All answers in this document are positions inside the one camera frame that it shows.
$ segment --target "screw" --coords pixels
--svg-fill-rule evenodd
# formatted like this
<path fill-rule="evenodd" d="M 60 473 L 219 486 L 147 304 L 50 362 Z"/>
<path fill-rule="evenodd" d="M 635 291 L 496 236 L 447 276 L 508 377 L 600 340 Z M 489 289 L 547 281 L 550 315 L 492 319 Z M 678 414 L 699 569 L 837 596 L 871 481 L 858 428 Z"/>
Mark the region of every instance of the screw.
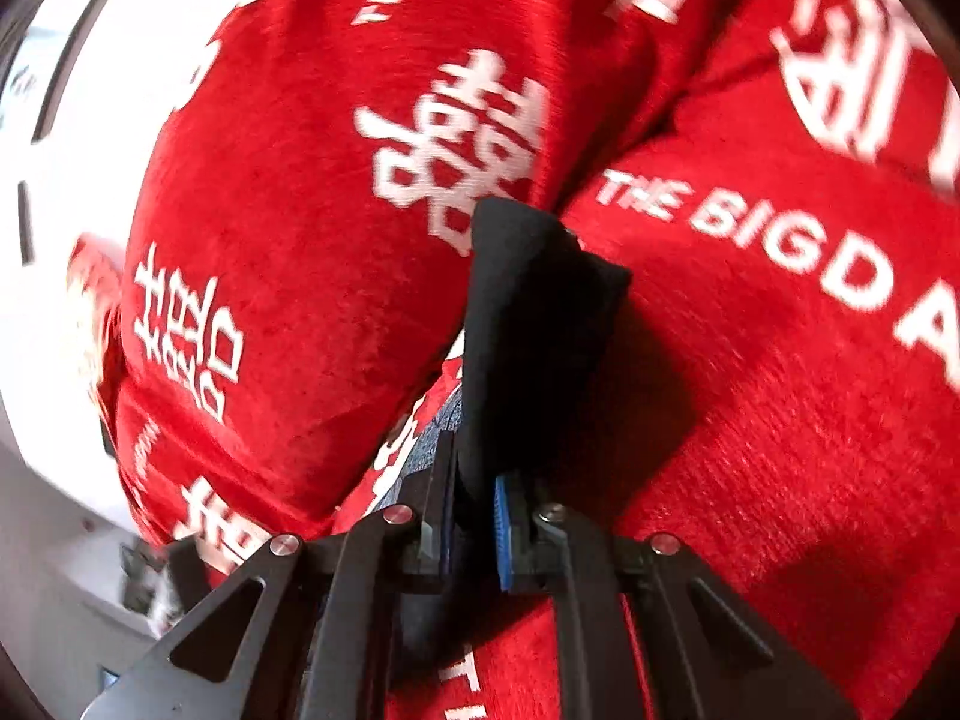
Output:
<path fill-rule="evenodd" d="M 281 533 L 270 541 L 270 551 L 277 557 L 293 555 L 297 550 L 299 550 L 299 538 L 292 533 Z"/>
<path fill-rule="evenodd" d="M 402 503 L 395 503 L 383 509 L 383 518 L 391 525 L 406 525 L 414 518 L 414 509 Z"/>
<path fill-rule="evenodd" d="M 650 539 L 650 548 L 658 555 L 676 555 L 680 546 L 680 540 L 673 533 L 654 533 Z"/>
<path fill-rule="evenodd" d="M 566 507 L 562 503 L 545 503 L 536 510 L 536 516 L 544 522 L 558 525 L 566 519 Z"/>

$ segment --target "silver rivet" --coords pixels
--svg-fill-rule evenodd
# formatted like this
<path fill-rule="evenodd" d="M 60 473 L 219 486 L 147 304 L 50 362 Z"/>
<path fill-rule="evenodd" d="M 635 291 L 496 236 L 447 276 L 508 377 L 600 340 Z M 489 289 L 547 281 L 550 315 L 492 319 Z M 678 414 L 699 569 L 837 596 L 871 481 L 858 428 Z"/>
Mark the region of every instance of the silver rivet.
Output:
<path fill-rule="evenodd" d="M 402 503 L 395 503 L 383 509 L 383 518 L 391 525 L 406 525 L 414 518 L 414 509 Z"/>
<path fill-rule="evenodd" d="M 296 550 L 299 550 L 299 538 L 292 533 L 281 533 L 270 540 L 270 551 L 277 557 L 293 555 Z"/>
<path fill-rule="evenodd" d="M 536 516 L 556 525 L 566 519 L 566 507 L 562 503 L 545 503 L 536 510 Z"/>
<path fill-rule="evenodd" d="M 680 540 L 673 533 L 654 533 L 650 539 L 650 548 L 658 555 L 676 555 L 680 546 Z"/>

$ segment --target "white wall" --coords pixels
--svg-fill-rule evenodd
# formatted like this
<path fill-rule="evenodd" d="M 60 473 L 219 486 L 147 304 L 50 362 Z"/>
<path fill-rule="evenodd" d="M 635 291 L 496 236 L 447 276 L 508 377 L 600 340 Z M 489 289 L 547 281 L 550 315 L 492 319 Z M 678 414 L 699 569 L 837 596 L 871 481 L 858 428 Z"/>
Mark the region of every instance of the white wall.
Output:
<path fill-rule="evenodd" d="M 96 696 L 98 666 L 121 672 L 152 642 L 88 608 L 48 565 L 85 521 L 107 525 L 27 469 L 12 441 L 0 400 L 0 640 L 48 712 L 78 720 Z"/>

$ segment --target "gray fabric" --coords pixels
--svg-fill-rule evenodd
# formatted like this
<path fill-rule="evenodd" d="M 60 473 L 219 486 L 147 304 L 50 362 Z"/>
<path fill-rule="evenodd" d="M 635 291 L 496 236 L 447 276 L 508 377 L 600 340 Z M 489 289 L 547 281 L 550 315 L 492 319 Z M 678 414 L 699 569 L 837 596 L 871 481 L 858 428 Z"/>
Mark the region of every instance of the gray fabric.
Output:
<path fill-rule="evenodd" d="M 440 431 L 456 430 L 460 427 L 460 420 L 461 403 L 460 388 L 458 386 L 458 388 L 450 394 L 448 399 L 446 399 L 443 407 L 440 407 L 440 410 L 434 418 L 431 419 L 430 423 L 424 428 L 424 432 L 416 439 L 414 448 L 410 450 L 410 455 L 407 457 L 407 461 L 400 471 L 400 477 L 397 477 L 390 491 L 383 496 L 383 499 L 376 507 L 377 511 L 387 506 L 392 506 L 392 504 L 397 502 L 397 498 L 400 496 L 400 485 L 403 484 L 403 480 L 407 476 L 416 471 L 429 469 L 430 466 L 433 466 L 433 456 L 437 451 L 437 437 L 440 435 Z"/>

